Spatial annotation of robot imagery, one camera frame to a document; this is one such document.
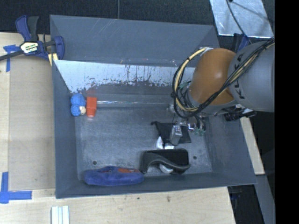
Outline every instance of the orange object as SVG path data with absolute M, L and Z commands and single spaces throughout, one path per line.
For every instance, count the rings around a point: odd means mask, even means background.
M 97 98 L 87 97 L 86 99 L 86 115 L 90 118 L 94 117 L 97 110 Z

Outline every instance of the gray bin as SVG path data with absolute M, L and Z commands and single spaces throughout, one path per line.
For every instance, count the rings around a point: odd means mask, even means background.
M 139 168 L 143 151 L 155 149 L 152 121 L 171 122 L 171 78 L 199 47 L 218 47 L 213 26 L 51 16 L 51 36 L 61 35 L 65 56 L 53 63 L 56 197 L 115 195 L 256 183 L 240 121 L 210 117 L 204 136 L 179 145 L 191 167 L 167 175 L 150 167 L 144 182 L 89 186 L 87 169 L 115 165 Z M 186 69 L 192 77 L 199 57 Z M 73 117 L 70 97 L 117 101 L 98 105 L 96 116 Z

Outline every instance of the black floor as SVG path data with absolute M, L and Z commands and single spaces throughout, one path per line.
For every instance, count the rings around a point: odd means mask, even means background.
M 275 0 L 262 0 L 275 33 Z M 209 0 L 119 0 L 121 19 L 214 25 Z M 0 0 L 0 31 L 15 32 L 15 20 L 38 15 L 39 34 L 50 33 L 49 15 L 117 18 L 117 0 Z M 231 49 L 232 37 L 219 36 L 220 46 Z M 259 112 L 251 123 L 275 198 L 274 114 Z M 254 187 L 229 187 L 237 224 L 263 223 Z

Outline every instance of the bin floor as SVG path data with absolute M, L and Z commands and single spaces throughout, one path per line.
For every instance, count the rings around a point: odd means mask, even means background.
M 173 114 L 159 107 L 99 108 L 94 118 L 75 118 L 78 179 L 85 170 L 114 165 L 139 168 L 141 154 L 156 149 L 159 137 L 152 121 L 172 122 Z M 189 133 L 191 143 L 179 144 L 189 153 L 191 167 L 185 174 L 212 172 L 204 137 Z M 150 167 L 146 176 L 164 174 Z

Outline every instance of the black wire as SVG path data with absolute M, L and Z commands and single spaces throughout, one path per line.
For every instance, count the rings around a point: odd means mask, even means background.
M 229 8 L 230 13 L 232 14 L 232 16 L 233 16 L 233 18 L 234 18 L 235 23 L 236 23 L 237 26 L 239 27 L 239 29 L 240 29 L 240 31 L 242 32 L 242 34 L 243 34 L 244 36 L 247 37 L 247 35 L 246 35 L 246 33 L 244 32 L 244 30 L 242 29 L 240 23 L 237 21 L 235 15 L 234 15 L 234 13 L 233 13 L 232 8 L 230 7 L 229 1 L 228 1 L 228 0 L 225 0 L 225 1 L 226 1 L 227 5 L 228 5 L 228 8 Z
M 117 0 L 117 19 L 120 18 L 120 0 Z

